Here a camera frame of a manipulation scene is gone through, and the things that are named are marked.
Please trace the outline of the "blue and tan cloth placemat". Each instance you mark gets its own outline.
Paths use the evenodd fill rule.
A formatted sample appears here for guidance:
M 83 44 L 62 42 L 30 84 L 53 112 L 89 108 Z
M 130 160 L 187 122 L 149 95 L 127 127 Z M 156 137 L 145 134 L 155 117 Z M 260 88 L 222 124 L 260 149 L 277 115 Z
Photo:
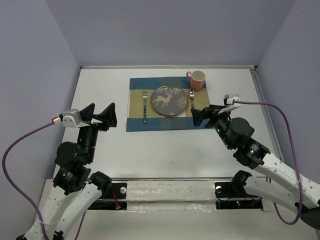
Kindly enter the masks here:
M 176 116 L 163 116 L 157 113 L 151 104 L 151 97 L 154 91 L 162 86 L 178 87 L 187 94 L 188 104 L 186 109 Z M 144 124 L 144 101 L 143 90 L 147 90 L 147 121 Z M 172 130 L 194 130 L 194 123 L 191 114 L 191 101 L 189 92 L 190 82 L 186 76 L 170 77 L 138 77 L 129 81 L 129 97 L 127 109 L 127 132 L 146 131 L 172 131 Z M 203 109 L 210 104 L 207 86 L 195 93 L 194 104 L 197 109 Z

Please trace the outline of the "spoon with teal handle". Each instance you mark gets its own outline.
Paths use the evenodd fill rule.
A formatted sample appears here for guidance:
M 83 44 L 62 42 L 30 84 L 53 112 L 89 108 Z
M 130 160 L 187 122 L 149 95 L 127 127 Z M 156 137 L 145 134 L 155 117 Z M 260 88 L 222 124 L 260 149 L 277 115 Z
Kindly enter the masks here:
M 190 92 L 189 92 L 189 99 L 190 99 L 190 102 L 191 102 L 191 108 L 192 109 L 195 109 L 195 102 L 194 102 L 195 96 L 196 96 L 196 94 L 195 94 L 194 90 L 191 89 Z

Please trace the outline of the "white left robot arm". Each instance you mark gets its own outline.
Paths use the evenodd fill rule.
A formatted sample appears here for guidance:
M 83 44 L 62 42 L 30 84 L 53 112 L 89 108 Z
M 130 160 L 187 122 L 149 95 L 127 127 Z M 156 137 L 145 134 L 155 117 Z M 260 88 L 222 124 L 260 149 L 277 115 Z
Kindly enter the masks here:
M 76 142 L 59 145 L 54 163 L 59 167 L 49 197 L 30 230 L 20 240 L 64 240 L 74 224 L 100 197 L 110 194 L 112 180 L 104 173 L 87 168 L 94 160 L 99 132 L 117 126 L 116 105 L 110 103 L 95 114 L 95 104 L 82 110 L 69 109 L 51 120 L 53 125 L 78 128 Z

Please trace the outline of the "pink mug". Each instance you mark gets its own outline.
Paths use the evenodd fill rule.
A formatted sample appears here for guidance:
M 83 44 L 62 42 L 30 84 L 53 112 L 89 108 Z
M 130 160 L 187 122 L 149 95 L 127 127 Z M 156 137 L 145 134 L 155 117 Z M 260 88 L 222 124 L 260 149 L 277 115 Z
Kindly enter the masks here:
M 186 77 L 189 80 L 191 89 L 196 92 L 198 92 L 202 89 L 202 87 L 204 86 L 204 83 L 206 81 L 205 73 L 200 70 L 196 70 L 193 72 L 188 71 L 186 73 Z

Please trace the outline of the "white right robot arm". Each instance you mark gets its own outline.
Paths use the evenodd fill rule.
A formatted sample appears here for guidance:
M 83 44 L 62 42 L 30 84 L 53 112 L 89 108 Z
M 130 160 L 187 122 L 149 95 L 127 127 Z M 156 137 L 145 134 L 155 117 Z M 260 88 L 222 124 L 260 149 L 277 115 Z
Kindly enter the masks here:
M 203 120 L 207 129 L 215 129 L 229 150 L 235 150 L 233 157 L 243 166 L 265 175 L 271 182 L 252 179 L 252 175 L 240 170 L 230 183 L 235 196 L 255 195 L 279 204 L 297 214 L 305 224 L 320 228 L 320 185 L 299 174 L 277 158 L 266 146 L 252 138 L 254 128 L 242 118 L 231 118 L 226 106 L 209 105 L 191 109 L 194 126 Z

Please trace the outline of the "fork with teal handle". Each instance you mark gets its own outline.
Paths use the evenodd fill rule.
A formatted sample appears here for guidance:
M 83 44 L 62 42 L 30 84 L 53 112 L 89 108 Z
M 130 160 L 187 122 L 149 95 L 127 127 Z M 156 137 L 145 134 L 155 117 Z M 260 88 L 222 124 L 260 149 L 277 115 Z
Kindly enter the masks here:
M 143 90 L 142 92 L 142 98 L 143 98 L 143 123 L 147 123 L 147 101 L 148 101 L 148 91 Z

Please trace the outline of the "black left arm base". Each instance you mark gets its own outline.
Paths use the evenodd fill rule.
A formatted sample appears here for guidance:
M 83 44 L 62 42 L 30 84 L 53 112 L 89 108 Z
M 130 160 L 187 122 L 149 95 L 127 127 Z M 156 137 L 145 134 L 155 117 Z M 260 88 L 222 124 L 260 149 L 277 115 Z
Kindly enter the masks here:
M 91 210 L 122 211 L 127 209 L 127 183 L 113 182 L 111 189 L 97 199 L 91 206 Z

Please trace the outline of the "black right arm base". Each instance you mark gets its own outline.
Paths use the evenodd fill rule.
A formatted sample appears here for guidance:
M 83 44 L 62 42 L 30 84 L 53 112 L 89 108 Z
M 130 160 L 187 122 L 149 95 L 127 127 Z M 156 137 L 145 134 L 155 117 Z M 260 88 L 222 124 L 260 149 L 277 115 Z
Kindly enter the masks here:
M 262 198 L 237 190 L 230 181 L 216 182 L 215 197 L 217 210 L 262 210 Z

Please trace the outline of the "grey reindeer plate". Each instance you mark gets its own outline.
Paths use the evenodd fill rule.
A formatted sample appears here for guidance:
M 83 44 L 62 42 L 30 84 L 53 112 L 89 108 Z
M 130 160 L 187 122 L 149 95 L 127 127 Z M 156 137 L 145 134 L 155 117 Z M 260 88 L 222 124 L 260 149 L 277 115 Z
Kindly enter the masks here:
M 173 117 L 187 108 L 188 96 L 181 88 L 164 85 L 151 95 L 151 105 L 158 114 Z

